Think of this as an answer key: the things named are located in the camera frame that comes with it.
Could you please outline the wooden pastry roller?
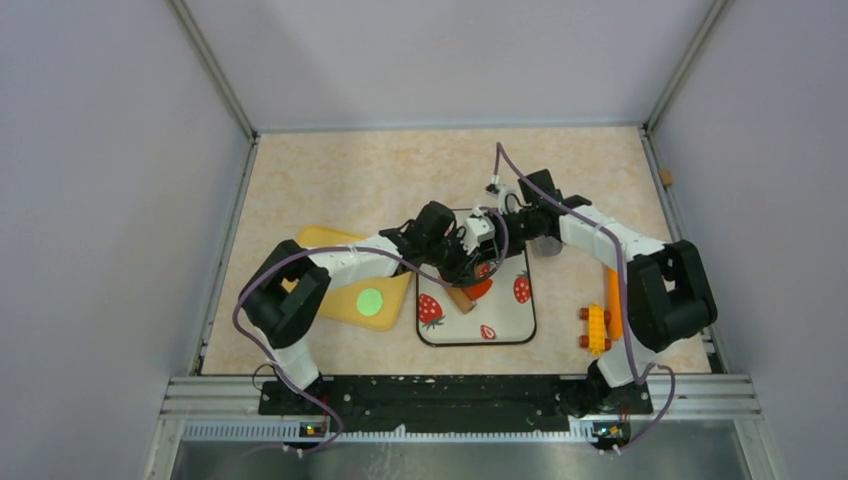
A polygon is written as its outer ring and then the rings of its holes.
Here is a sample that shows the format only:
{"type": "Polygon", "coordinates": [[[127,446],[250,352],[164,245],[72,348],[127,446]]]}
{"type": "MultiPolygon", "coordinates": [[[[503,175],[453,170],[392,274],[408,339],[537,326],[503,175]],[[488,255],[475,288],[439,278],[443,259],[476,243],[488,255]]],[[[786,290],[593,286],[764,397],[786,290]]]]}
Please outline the wooden pastry roller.
{"type": "Polygon", "coordinates": [[[445,292],[446,292],[446,295],[452,301],[455,308],[461,314],[468,314],[476,306],[475,301],[472,298],[470,298],[466,294],[465,290],[462,289],[462,288],[455,287],[455,286],[448,286],[448,287],[445,288],[445,292]]]}

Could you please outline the orange dough disc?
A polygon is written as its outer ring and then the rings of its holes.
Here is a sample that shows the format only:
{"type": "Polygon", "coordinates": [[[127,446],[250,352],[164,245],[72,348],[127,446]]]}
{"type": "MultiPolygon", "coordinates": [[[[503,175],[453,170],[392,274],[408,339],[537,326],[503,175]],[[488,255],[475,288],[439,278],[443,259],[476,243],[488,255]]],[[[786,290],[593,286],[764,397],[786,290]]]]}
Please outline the orange dough disc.
{"type": "Polygon", "coordinates": [[[480,278],[477,280],[476,283],[474,283],[470,287],[462,288],[462,291],[469,300],[471,300],[472,302],[476,302],[478,299],[486,295],[488,291],[492,288],[492,286],[493,280],[491,278],[480,278]]]}

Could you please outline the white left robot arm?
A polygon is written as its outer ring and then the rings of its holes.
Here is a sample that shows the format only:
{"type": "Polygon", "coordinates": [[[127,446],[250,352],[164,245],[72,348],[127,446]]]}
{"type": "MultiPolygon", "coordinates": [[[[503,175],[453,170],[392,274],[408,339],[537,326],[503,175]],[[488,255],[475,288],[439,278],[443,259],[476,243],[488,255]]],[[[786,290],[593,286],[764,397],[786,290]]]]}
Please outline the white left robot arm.
{"type": "Polygon", "coordinates": [[[469,287],[478,281],[478,264],[504,260],[509,239],[495,209],[479,207],[458,223],[453,210],[431,201],[416,218],[361,241],[305,248],[285,240],[239,294],[233,314],[245,314],[253,328],[237,330],[260,348],[285,383],[283,401],[308,413],[319,404],[321,388],[306,335],[327,293],[410,271],[442,286],[469,287]]]}

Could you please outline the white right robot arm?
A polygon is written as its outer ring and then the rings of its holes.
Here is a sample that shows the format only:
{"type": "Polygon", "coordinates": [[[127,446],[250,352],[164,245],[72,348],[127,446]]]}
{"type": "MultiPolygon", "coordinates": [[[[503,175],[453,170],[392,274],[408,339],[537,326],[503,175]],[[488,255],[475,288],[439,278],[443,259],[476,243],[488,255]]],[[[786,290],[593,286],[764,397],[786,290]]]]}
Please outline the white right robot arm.
{"type": "Polygon", "coordinates": [[[716,303],[697,247],[636,232],[580,195],[562,196],[548,170],[521,181],[524,206],[505,214],[510,247],[550,238],[593,255],[618,275],[622,337],[589,367],[586,397],[612,412],[658,354],[712,325],[716,303]]]}

